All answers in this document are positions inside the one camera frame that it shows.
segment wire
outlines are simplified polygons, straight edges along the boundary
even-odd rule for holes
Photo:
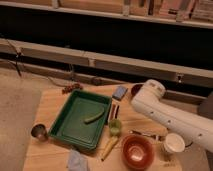
[[[70,73],[71,73],[71,82],[75,80],[75,69],[74,69],[74,65],[69,64],[69,69],[70,69]]]
[[[32,71],[32,70],[29,70],[29,68],[27,68],[23,62],[21,62],[23,68],[25,69],[25,71],[27,71],[28,73],[32,73],[32,74],[36,74],[38,75],[38,73]],[[68,85],[63,85],[63,84],[58,84],[56,83],[53,79],[51,79],[49,76],[44,76],[44,75],[40,75],[41,77],[44,77],[44,78],[47,78],[53,85],[57,86],[57,87],[67,87]]]
[[[18,66],[18,58],[21,56],[21,53],[17,51],[16,47],[12,43],[10,43],[10,41],[2,33],[0,33],[0,36],[4,38],[4,40],[8,43],[8,45],[10,47],[12,47],[12,49],[16,53],[16,62],[13,65],[15,66],[19,77],[22,77],[21,71],[20,71],[19,66]]]
[[[185,146],[185,148],[188,148],[188,147],[192,146],[192,144],[193,144],[193,142],[190,142],[189,144],[187,144],[187,145]]]
[[[12,61],[7,60],[7,59],[1,59],[0,63],[9,63],[11,64],[15,69],[16,69],[16,64],[14,64]]]

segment green plastic tray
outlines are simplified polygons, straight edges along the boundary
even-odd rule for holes
[[[94,150],[108,117],[111,102],[111,97],[83,90],[73,91],[48,134],[79,148]],[[99,119],[90,124],[84,123],[85,118],[99,113],[103,108],[104,114]]]

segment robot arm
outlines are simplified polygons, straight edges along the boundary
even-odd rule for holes
[[[132,100],[133,108],[213,152],[213,120],[166,105],[164,86],[148,80]]]

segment wooden bowl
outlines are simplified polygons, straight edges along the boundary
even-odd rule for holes
[[[140,135],[128,135],[122,141],[122,158],[133,170],[144,170],[154,160],[152,144]]]

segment green cup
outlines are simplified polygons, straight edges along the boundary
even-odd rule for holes
[[[112,119],[109,122],[109,131],[111,136],[119,136],[121,134],[121,121],[118,119]]]

